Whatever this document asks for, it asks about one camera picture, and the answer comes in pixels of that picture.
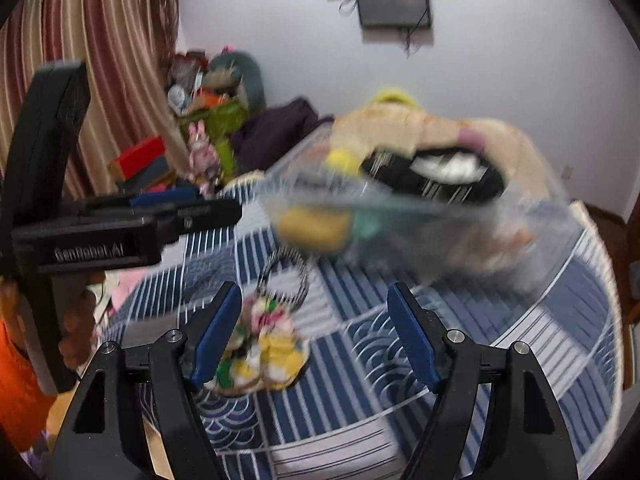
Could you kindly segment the left hand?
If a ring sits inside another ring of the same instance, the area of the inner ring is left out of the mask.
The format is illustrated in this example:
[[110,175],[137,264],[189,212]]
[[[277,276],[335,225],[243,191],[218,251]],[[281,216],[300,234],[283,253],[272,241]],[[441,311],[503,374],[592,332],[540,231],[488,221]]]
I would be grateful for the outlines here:
[[[1,317],[14,347],[21,352],[25,352],[23,331],[17,316],[19,303],[20,293],[18,292],[17,284],[2,278]],[[70,370],[76,370],[89,359],[92,349],[92,333],[96,325],[93,316],[95,307],[96,295],[85,288],[65,308],[63,338],[58,345],[58,351],[63,357],[65,366]]]

